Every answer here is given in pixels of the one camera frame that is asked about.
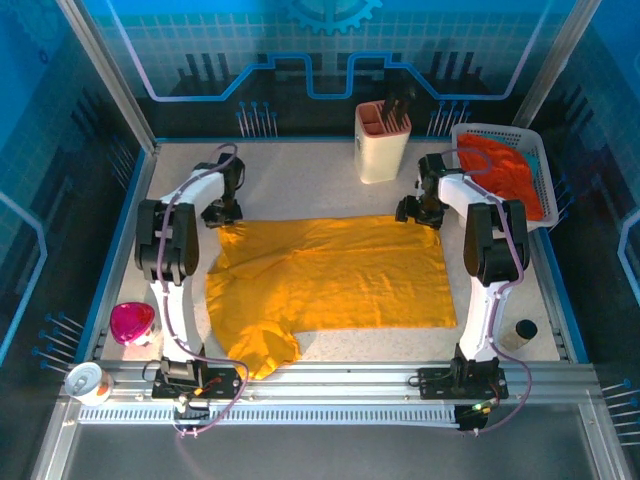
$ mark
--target speckled table surface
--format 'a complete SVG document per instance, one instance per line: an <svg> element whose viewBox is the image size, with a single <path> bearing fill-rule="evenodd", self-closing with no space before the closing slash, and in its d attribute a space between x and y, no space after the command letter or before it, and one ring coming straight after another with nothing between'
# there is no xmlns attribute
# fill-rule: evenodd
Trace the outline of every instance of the speckled table surface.
<svg viewBox="0 0 640 480"><path fill-rule="evenodd" d="M156 165L148 198L173 191L198 162L208 160L214 144L164 144ZM417 161L425 153L443 151L444 143L410 142L396 180L364 185L356 174L353 142L242 143L238 156L247 167L246 181L237 198L247 220L292 220L300 218L350 217L394 214L398 201L413 193ZM471 284L462 261L464 230L455 212L445 215L441 229L449 283L458 326L454 329L358 329L297 334L307 361L431 361L452 357L466 323ZM217 234L200 238L201 248L219 251ZM207 355L224 357L211 332L204 300L204 278L209 266L198 267L193 280L195 316ZM155 298L142 272L134 264L133 252L120 288L118 303ZM513 329L523 318L533 320L538 335L516 352L523 360L558 360L533 265L525 281L509 297L503 329ZM103 359L150 360L160 358L162 337L146 347L124 348L108 334Z"/></svg>

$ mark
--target white plastic basket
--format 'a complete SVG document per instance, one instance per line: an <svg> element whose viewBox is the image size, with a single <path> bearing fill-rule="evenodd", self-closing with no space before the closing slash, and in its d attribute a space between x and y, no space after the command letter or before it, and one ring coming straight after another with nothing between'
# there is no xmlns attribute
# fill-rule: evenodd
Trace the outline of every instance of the white plastic basket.
<svg viewBox="0 0 640 480"><path fill-rule="evenodd" d="M533 187L538 194L540 204L544 210L544 217L537 222L528 221L527 230L529 232L538 227L552 227L558 223L558 204L553 192L551 173L549 173L549 163L544 151L542 138L533 130L518 127L506 127L504 125L490 125L488 123L459 123L451 130L451 143L453 148L458 147L458 135L472 133L476 135L491 135L500 138L505 144L515 148L520 153L533 155L540 162L538 173L533 179ZM453 157L453 168L460 167L460 159L455 153Z"/></svg>

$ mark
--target pink container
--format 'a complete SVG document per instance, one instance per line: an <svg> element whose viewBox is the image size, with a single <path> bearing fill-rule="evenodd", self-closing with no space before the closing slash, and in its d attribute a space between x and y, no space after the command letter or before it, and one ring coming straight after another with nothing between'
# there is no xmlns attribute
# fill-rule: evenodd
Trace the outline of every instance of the pink container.
<svg viewBox="0 0 640 480"><path fill-rule="evenodd" d="M111 334L121 345L146 345L157 334L155 311L151 305L140 302L121 303L111 311Z"/></svg>

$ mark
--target small bottle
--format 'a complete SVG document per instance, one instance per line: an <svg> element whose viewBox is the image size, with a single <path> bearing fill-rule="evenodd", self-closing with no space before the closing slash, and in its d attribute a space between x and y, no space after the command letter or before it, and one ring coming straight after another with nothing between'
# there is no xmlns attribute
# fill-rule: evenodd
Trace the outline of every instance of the small bottle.
<svg viewBox="0 0 640 480"><path fill-rule="evenodd" d="M500 339L500 344L505 350L515 352L529 343L529 340L537 334L538 327L536 327L535 323L531 320L520 320L516 323L516 328L504 332Z"/></svg>

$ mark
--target white pen holder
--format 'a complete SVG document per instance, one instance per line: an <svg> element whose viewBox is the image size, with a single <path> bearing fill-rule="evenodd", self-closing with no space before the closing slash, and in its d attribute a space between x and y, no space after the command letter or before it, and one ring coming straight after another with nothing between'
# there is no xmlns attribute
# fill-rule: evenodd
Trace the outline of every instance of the white pen holder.
<svg viewBox="0 0 640 480"><path fill-rule="evenodd" d="M395 120L395 110L386 124L382 121L383 104L380 100L356 107L355 164L362 183L396 178L411 133L411 121L406 114L400 125Z"/></svg>

